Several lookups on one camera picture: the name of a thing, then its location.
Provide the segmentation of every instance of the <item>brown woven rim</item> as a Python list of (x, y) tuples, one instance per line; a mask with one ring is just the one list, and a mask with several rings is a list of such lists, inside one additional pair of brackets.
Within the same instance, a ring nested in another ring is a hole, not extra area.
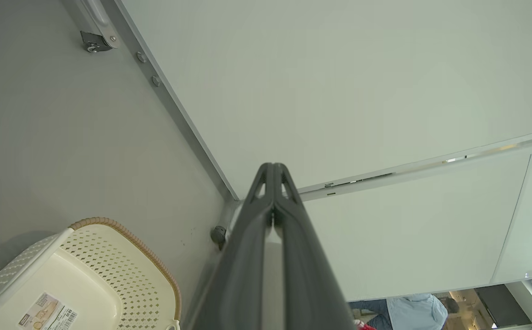
[(176, 294), (176, 310), (174, 311), (174, 319), (180, 320), (180, 308), (181, 308), (181, 295), (180, 295), (180, 288), (178, 287), (178, 284), (176, 284), (176, 280), (174, 280), (174, 276), (170, 274), (164, 263), (154, 254), (154, 252), (151, 251), (149, 247), (146, 246), (140, 240), (137, 238), (134, 234), (132, 234), (129, 230), (127, 230), (125, 227), (123, 227), (120, 223), (118, 223), (115, 220), (111, 220), (109, 218), (88, 218), (83, 219), (81, 221), (77, 221), (76, 223), (73, 223), (69, 226), (69, 228), (72, 228), (74, 230), (77, 230), (79, 228), (91, 225), (91, 224), (102, 224), (107, 227), (111, 227), (115, 229), (119, 234), (122, 234), (125, 238), (127, 238), (133, 245), (135, 245), (150, 261), (158, 268), (158, 270), (166, 277), (166, 280), (170, 283), (172, 286), (172, 289), (174, 290), (174, 293)]

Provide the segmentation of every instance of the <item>product label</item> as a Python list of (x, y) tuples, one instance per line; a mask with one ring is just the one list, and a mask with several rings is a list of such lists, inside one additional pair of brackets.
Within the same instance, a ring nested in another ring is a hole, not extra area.
[(45, 292), (21, 318), (23, 330), (69, 330), (78, 313)]

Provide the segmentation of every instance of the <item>screw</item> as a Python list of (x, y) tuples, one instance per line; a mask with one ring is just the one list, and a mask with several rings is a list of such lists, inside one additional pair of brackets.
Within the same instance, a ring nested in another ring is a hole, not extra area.
[(156, 87), (160, 87), (160, 84), (162, 83), (158, 76), (152, 76), (152, 82), (156, 85)]
[(140, 62), (142, 63), (148, 62), (148, 57), (146, 56), (146, 54), (143, 54), (142, 52), (137, 52), (136, 56), (138, 57), (138, 60), (140, 60)]

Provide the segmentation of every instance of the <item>laundry basket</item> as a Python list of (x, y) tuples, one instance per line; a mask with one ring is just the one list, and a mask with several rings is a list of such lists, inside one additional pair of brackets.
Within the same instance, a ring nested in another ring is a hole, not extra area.
[(0, 271), (0, 330), (179, 330), (180, 290), (140, 239), (78, 221)]

